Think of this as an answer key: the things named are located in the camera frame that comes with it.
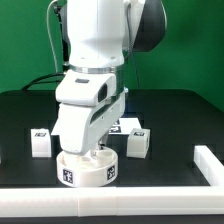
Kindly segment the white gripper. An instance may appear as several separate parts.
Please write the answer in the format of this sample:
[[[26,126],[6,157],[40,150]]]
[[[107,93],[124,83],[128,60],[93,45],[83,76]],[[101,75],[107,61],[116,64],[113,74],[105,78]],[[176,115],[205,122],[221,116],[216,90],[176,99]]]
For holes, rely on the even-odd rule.
[[[123,115],[124,110],[125,92],[116,100],[104,101],[95,107],[61,103],[51,134],[59,136],[63,151],[85,155]]]

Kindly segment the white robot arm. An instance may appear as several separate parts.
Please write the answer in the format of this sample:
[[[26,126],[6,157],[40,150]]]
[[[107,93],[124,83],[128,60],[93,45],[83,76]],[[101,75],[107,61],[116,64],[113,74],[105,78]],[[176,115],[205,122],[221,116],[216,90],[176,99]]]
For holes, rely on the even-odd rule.
[[[84,155],[123,115],[124,52],[150,51],[163,39],[162,0],[67,0],[70,69],[56,88],[61,148]]]

